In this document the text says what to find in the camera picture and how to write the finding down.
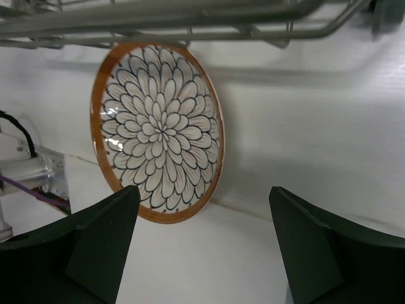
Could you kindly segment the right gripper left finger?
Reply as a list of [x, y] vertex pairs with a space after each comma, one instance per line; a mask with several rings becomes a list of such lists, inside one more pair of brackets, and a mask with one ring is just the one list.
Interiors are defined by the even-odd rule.
[[1, 243], [1, 303], [115, 303], [139, 206], [127, 186]]

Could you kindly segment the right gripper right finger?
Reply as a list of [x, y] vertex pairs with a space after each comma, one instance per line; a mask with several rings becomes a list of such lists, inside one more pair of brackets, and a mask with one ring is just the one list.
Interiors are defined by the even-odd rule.
[[404, 303], [404, 238], [275, 186], [269, 203], [294, 303]]

